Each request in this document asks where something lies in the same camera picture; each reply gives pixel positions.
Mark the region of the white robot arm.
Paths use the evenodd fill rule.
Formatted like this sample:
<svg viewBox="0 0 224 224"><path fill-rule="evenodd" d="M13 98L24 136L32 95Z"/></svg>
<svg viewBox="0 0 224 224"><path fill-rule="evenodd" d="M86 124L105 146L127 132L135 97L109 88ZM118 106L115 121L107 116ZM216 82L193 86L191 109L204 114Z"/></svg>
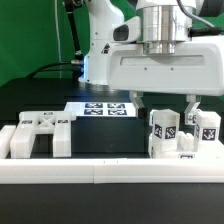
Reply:
<svg viewBox="0 0 224 224"><path fill-rule="evenodd" d="M200 97L224 95L224 33L206 19L224 13L224 0L128 0L125 20L110 0L84 0L90 51L80 85L127 90L137 108L141 92L187 96L192 125Z"/></svg>

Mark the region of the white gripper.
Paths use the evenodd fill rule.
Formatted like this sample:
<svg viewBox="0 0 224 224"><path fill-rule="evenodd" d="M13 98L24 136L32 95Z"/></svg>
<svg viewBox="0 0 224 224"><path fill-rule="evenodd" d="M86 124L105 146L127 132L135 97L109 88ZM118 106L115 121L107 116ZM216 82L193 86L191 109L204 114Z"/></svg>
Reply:
<svg viewBox="0 0 224 224"><path fill-rule="evenodd" d="M147 116L142 92L185 94L184 115L196 114L198 95L224 95L224 36L178 43L174 54L145 55L142 44L117 45L109 52L107 80L112 89L130 91L139 119Z"/></svg>

